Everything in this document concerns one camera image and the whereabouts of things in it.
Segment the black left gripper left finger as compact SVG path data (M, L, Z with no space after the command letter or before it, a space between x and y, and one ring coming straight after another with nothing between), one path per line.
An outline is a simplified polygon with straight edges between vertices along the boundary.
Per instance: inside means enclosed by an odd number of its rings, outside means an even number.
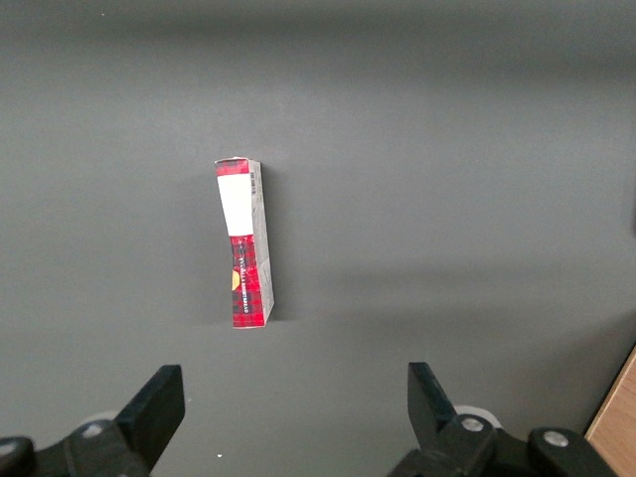
M3 476L149 476L185 416L183 371L165 365L112 419L93 419L36 449L27 436L1 439Z

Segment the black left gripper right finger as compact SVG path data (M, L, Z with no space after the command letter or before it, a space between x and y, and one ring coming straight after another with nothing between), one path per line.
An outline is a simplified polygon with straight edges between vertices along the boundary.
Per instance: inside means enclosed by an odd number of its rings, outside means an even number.
M580 434L536 427L518 439L475 413L455 410L431 367L410 363L407 411L418 447L392 476L613 476Z

